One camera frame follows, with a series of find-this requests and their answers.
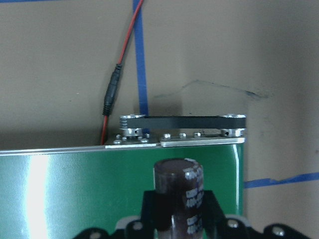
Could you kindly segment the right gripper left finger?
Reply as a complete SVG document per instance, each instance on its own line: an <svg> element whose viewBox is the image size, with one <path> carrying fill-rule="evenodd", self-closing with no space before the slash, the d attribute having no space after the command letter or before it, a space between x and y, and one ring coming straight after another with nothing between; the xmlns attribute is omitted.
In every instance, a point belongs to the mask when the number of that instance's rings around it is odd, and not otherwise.
<svg viewBox="0 0 319 239"><path fill-rule="evenodd" d="M157 238L157 226L159 221L158 197L155 190L144 191L141 221L144 225L146 239Z"/></svg>

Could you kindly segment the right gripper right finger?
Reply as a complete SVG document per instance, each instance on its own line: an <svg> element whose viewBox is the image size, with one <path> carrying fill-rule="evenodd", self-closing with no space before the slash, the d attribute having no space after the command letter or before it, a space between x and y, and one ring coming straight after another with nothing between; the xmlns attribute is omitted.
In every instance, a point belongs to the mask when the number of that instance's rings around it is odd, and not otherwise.
<svg viewBox="0 0 319 239"><path fill-rule="evenodd" d="M203 228L207 239L221 239L225 215L211 190L204 190Z"/></svg>

